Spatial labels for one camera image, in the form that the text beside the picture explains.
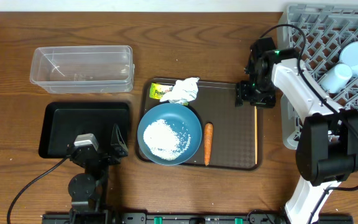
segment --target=brown tray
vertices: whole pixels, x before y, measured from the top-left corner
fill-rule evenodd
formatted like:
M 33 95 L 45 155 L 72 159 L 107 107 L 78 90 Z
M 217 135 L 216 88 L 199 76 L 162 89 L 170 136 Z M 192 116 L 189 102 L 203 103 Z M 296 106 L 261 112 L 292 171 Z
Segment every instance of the brown tray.
M 140 119 L 159 100 L 149 97 L 151 83 L 174 85 L 176 79 L 154 78 L 144 86 Z M 197 99 L 188 107 L 194 111 L 204 128 L 208 122 L 214 125 L 212 153 L 209 166 L 204 165 L 204 144 L 183 166 L 215 169 L 255 170 L 262 164 L 262 111 L 244 103 L 234 107 L 236 84 L 198 82 Z M 152 162 L 140 150 L 136 141 L 136 156 L 144 162 Z

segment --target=carrot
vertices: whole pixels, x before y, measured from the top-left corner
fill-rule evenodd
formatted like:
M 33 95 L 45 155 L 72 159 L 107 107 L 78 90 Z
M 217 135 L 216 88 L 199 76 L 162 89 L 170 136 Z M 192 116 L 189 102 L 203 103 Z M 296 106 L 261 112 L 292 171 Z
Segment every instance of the carrot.
M 206 166 L 209 165 L 209 161 L 211 160 L 213 133 L 214 126 L 211 123 L 206 124 L 204 128 L 204 163 Z

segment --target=crumpled paper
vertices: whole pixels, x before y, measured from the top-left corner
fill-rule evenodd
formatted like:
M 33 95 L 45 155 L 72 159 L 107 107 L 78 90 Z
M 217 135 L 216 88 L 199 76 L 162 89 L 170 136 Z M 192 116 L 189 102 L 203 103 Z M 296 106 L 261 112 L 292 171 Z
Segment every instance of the crumpled paper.
M 200 78 L 187 78 L 185 80 L 177 80 L 172 91 L 164 94 L 160 102 L 169 101 L 170 103 L 185 104 L 197 98 L 197 82 Z

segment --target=wooden table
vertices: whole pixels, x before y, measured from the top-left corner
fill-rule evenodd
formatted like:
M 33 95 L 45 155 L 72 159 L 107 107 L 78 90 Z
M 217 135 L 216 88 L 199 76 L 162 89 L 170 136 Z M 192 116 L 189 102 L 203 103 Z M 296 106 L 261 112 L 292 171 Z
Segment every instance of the wooden table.
M 58 162 L 41 159 L 45 107 L 53 101 L 126 101 L 132 111 L 130 156 L 111 169 L 108 202 L 121 211 L 248 213 L 278 210 L 299 173 L 295 152 L 282 143 L 280 105 L 264 110 L 264 161 L 255 172 L 165 167 L 134 155 L 144 83 L 153 77 L 245 78 L 249 46 L 281 13 L 23 13 L 0 12 L 0 223 L 18 191 Z M 50 95 L 29 81 L 37 47 L 130 45 L 135 87 L 130 93 Z M 70 179 L 83 169 L 65 162 L 16 203 L 13 223 L 41 223 L 45 212 L 67 212 Z M 343 186 L 358 184 L 358 173 Z M 334 192 L 324 213 L 350 213 L 358 223 L 358 192 Z

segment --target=clear plastic container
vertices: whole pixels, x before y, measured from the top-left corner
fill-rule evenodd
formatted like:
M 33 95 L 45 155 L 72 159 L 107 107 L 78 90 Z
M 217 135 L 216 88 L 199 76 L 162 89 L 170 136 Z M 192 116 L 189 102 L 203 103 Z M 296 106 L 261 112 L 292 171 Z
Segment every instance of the clear plastic container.
M 134 69 L 130 46 L 40 47 L 30 82 L 49 93 L 128 92 Z

